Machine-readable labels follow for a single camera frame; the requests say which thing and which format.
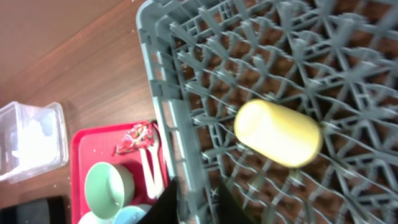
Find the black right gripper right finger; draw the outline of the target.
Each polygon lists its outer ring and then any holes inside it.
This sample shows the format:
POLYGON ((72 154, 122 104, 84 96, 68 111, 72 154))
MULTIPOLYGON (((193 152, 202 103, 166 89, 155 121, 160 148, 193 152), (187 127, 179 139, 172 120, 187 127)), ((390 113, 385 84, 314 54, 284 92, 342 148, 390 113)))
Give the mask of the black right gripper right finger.
POLYGON ((218 220, 220 224, 247 224, 249 218, 221 181, 218 187, 218 220))

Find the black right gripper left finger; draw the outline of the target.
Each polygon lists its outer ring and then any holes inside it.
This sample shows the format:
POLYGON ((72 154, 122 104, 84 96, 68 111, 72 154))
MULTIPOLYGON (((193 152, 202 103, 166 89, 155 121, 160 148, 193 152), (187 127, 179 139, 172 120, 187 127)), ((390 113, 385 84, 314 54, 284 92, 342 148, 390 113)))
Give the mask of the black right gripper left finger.
POLYGON ((139 220, 137 224, 178 224, 177 185, 174 177, 168 187, 160 195, 154 206, 139 220))

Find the light blue bowl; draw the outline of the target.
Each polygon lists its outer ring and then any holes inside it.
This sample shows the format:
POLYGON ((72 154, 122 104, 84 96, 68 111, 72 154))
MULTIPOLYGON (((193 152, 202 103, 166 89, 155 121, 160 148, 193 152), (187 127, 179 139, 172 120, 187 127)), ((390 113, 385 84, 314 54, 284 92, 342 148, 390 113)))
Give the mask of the light blue bowl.
POLYGON ((116 214, 113 224, 137 224, 151 208, 148 204, 126 206, 116 214))

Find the green bowl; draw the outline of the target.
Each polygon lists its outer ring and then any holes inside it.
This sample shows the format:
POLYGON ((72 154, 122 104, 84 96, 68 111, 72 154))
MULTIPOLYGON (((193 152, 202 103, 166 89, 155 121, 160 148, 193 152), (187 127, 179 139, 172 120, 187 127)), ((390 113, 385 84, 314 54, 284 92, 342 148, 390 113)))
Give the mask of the green bowl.
POLYGON ((85 178, 85 200, 91 212, 110 220, 129 205, 135 193, 133 174, 121 164, 98 162, 85 178))

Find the red snack wrapper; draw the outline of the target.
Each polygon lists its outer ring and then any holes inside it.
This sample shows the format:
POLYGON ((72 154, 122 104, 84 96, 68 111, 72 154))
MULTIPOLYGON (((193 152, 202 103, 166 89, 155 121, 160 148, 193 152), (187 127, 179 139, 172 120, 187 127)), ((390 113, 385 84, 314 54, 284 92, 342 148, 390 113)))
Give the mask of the red snack wrapper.
POLYGON ((154 145, 154 125, 152 122, 135 124, 128 130, 121 142, 115 146, 114 155, 128 154, 154 145))

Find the yellow cup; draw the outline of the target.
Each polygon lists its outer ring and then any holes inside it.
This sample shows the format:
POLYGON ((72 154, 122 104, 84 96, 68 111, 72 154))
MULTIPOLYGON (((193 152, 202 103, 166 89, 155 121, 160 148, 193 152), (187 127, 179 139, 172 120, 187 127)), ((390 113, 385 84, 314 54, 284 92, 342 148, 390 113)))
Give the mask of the yellow cup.
POLYGON ((240 107, 234 133, 244 145, 289 168, 307 165, 323 145, 321 128, 314 119, 260 99, 240 107))

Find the white napkin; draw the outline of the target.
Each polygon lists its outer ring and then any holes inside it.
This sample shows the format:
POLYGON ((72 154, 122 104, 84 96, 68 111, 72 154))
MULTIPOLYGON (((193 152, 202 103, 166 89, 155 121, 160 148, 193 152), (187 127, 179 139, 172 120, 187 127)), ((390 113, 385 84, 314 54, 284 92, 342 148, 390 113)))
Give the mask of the white napkin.
POLYGON ((34 119, 19 133, 17 149, 12 151, 23 167, 49 164, 58 157, 57 154, 57 132, 34 119))

